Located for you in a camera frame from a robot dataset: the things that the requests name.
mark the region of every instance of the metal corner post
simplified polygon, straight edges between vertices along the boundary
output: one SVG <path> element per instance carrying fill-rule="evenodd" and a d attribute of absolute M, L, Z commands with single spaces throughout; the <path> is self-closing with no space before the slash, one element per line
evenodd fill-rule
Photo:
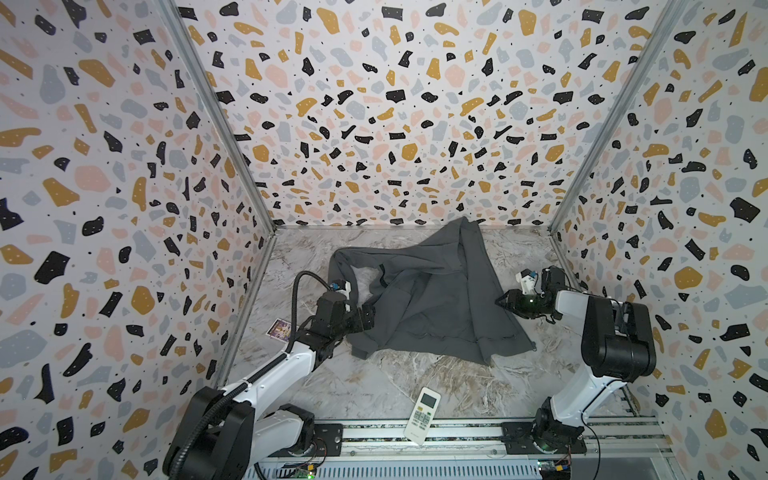
<path fill-rule="evenodd" d="M 246 325 L 248 324 L 248 318 L 250 312 L 253 309 L 253 304 L 256 302 L 256 297 L 261 288 L 261 282 L 264 280 L 264 274 L 266 273 L 266 266 L 270 262 L 272 252 L 275 249 L 277 243 L 277 235 L 272 235 L 267 242 L 266 246 L 261 250 L 264 257 L 259 262 L 256 274 L 253 277 L 253 281 L 250 283 L 248 294 L 245 302 L 243 302 L 243 309 L 237 314 L 237 324 L 235 325 L 234 332 L 232 334 L 232 340 L 227 344 L 227 348 L 224 350 L 224 354 L 221 357 L 221 368 L 219 369 L 214 379 L 214 388 L 222 388 L 228 382 L 232 366 L 235 363 L 235 357 L 237 357 L 237 350 L 240 348 L 240 341 L 243 339 Z"/>
<path fill-rule="evenodd" d="M 549 231 L 554 233 L 560 229 L 560 226 L 568 216 L 568 211 L 571 209 L 571 205 L 578 198 L 578 192 L 586 183 L 589 178 L 589 173 L 592 172 L 595 165 L 598 164 L 598 160 L 605 149 L 611 136 L 613 136 L 616 128 L 621 123 L 621 119 L 624 118 L 624 114 L 627 112 L 631 102 L 634 100 L 634 96 L 640 90 L 643 80 L 648 75 L 650 68 L 656 62 L 656 58 L 661 52 L 664 44 L 667 43 L 667 39 L 670 37 L 674 30 L 677 21 L 683 15 L 688 0 L 669 0 L 661 11 L 656 25 L 650 36 L 650 39 L 645 44 L 643 52 L 640 55 L 640 59 L 637 61 L 637 65 L 630 73 L 627 79 L 627 84 L 621 89 L 621 92 L 616 99 L 616 103 L 608 112 L 608 116 L 603 123 L 603 127 L 598 133 L 597 137 L 592 142 L 592 146 L 587 152 L 587 156 L 584 158 L 584 163 L 576 172 L 571 186 L 568 187 L 568 191 L 565 194 L 565 198 L 560 203 L 557 213 L 555 213 L 552 223 L 549 224 Z"/>
<path fill-rule="evenodd" d="M 568 282 L 575 289 L 581 288 L 581 285 L 578 282 L 578 278 L 576 278 L 576 276 L 574 275 L 573 269 L 571 268 L 570 265 L 568 265 L 568 259 L 565 257 L 565 251 L 563 250 L 562 245 L 560 245 L 560 242 L 558 242 L 550 234 L 549 243 L 552 245 L 554 254 L 558 258 L 558 262 L 560 262 L 560 267 L 562 267 L 562 269 L 565 271 L 565 276 L 568 278 Z"/>
<path fill-rule="evenodd" d="M 268 236 L 273 237 L 275 234 L 274 222 L 266 210 L 264 202 L 261 200 L 261 195 L 256 187 L 256 183 L 253 181 L 248 166 L 245 165 L 243 154 L 237 146 L 230 124 L 224 118 L 224 114 L 219 108 L 216 94 L 208 83 L 205 70 L 200 63 L 200 58 L 197 56 L 197 52 L 192 45 L 191 38 L 187 35 L 187 29 L 184 28 L 184 22 L 181 20 L 176 2 L 174 0 L 155 0 L 155 5 L 157 5 L 165 26 L 174 40 L 181 60 L 187 66 L 192 82 L 197 89 L 197 93 L 200 95 L 205 109 L 208 110 L 214 127 L 219 131 L 224 148 L 227 151 L 227 155 L 232 159 L 237 175 L 243 180 L 243 188 L 256 209 L 257 217 L 262 222 Z"/>

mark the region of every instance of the terrazzo patterned wall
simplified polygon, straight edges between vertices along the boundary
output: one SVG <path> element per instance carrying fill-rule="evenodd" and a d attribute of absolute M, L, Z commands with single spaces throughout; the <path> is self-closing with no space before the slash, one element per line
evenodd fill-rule
<path fill-rule="evenodd" d="M 0 15 L 0 477 L 160 478 L 250 287 L 253 205 L 152 4 Z"/>
<path fill-rule="evenodd" d="M 549 223 L 663 0 L 180 0 L 275 223 Z"/>
<path fill-rule="evenodd" d="M 632 392 L 696 480 L 768 471 L 767 8 L 690 3 L 556 234 L 583 285 L 650 308 Z"/>

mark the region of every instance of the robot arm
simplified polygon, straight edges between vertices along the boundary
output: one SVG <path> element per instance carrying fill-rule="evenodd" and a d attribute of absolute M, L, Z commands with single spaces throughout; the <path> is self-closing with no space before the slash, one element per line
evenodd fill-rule
<path fill-rule="evenodd" d="M 648 308 L 569 289 L 556 266 L 543 270 L 541 293 L 510 290 L 496 303 L 523 318 L 550 314 L 562 326 L 581 332 L 584 363 L 560 392 L 544 401 L 532 425 L 535 445 L 543 452 L 576 442 L 586 419 L 615 390 L 656 367 Z"/>
<path fill-rule="evenodd" d="M 203 387 L 195 393 L 166 454 L 164 473 L 172 480 L 242 478 L 253 463 L 281 449 L 308 452 L 312 413 L 284 405 L 259 418 L 291 385 L 332 358 L 346 334 L 371 328 L 372 307 L 351 305 L 346 290 L 333 283 L 318 299 L 316 314 L 297 329 L 295 343 L 223 390 Z M 213 409 L 220 412 L 211 416 Z"/>

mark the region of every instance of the gray cloth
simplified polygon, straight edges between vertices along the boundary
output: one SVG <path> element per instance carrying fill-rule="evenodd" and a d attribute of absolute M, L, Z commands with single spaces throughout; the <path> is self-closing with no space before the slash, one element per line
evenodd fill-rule
<path fill-rule="evenodd" d="M 476 222 L 453 220 L 413 247 L 334 252 L 329 281 L 348 281 L 357 304 L 352 267 L 381 270 L 366 301 L 376 308 L 374 327 L 347 336 L 357 353 L 427 352 L 487 365 L 491 355 L 535 348 L 517 319 L 495 304 L 504 292 Z"/>

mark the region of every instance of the black mounting plate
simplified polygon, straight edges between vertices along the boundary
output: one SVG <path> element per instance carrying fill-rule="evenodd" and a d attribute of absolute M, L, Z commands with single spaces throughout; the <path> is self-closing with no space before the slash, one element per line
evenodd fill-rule
<path fill-rule="evenodd" d="M 540 455 L 541 450 L 533 444 L 531 437 L 531 422 L 504 422 L 502 423 L 502 435 L 507 437 L 508 442 L 504 442 L 507 449 L 507 455 Z M 560 447 L 550 453 L 568 453 L 568 447 Z M 571 444 L 571 453 L 587 453 L 587 446 L 584 440 L 577 440 Z"/>
<path fill-rule="evenodd" d="M 341 423 L 316 423 L 315 433 L 312 436 L 312 441 L 317 445 L 317 451 L 315 452 L 315 460 L 318 462 L 323 459 L 323 456 L 338 457 L 341 456 L 342 439 L 344 438 L 344 425 Z M 290 457 L 288 450 L 278 450 L 274 452 L 270 457 Z"/>

